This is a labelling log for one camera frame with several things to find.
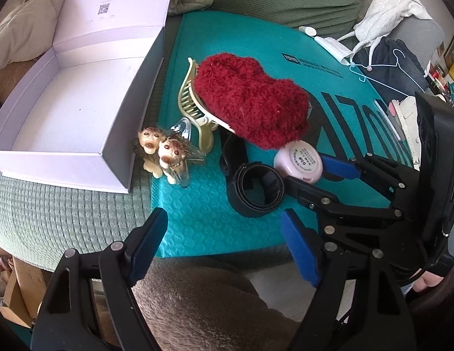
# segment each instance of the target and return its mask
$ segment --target white gift box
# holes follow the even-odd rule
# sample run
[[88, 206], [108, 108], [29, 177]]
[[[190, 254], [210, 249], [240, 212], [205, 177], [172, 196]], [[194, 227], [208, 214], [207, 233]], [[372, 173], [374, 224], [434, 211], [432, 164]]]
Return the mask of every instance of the white gift box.
[[65, 0], [53, 47], [0, 110], [6, 177], [128, 193], [169, 0]]

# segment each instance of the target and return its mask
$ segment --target blue gripper pad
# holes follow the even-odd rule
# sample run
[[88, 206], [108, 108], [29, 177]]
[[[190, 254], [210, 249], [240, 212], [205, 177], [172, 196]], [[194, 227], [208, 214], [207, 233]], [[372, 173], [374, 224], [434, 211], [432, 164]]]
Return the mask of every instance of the blue gripper pad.
[[360, 171], [352, 162], [343, 161], [326, 154], [321, 154], [320, 156], [323, 162], [323, 169], [327, 172], [345, 179], [360, 178]]
[[293, 209], [281, 215], [281, 232], [302, 278], [317, 287], [321, 281], [321, 237], [306, 228]]

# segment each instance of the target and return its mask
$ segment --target container label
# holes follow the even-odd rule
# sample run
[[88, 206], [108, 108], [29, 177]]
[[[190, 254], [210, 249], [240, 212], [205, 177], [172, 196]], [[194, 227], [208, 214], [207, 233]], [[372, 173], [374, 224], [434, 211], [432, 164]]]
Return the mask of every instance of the container label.
[[291, 160], [299, 171], [312, 173], [317, 169], [317, 160], [305, 147], [292, 147], [290, 152]]

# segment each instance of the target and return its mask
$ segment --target black strap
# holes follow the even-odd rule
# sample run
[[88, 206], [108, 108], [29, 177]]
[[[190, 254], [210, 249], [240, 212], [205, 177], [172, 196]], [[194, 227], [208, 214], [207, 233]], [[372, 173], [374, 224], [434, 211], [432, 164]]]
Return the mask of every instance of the black strap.
[[[219, 134], [222, 145], [219, 165], [226, 176], [227, 198], [232, 208], [245, 217], [259, 218], [279, 207], [285, 193], [280, 174], [261, 162], [249, 163], [245, 141], [240, 137], [224, 128], [219, 128]], [[260, 202], [251, 198], [259, 186], [263, 190]]]

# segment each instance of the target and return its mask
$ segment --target gray pillow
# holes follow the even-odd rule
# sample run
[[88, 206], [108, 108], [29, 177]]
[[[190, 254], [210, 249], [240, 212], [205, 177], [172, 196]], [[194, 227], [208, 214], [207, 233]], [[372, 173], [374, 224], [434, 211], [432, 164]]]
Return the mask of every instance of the gray pillow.
[[403, 41], [425, 69], [445, 39], [445, 32], [434, 20], [419, 20], [410, 16], [402, 20], [388, 37]]

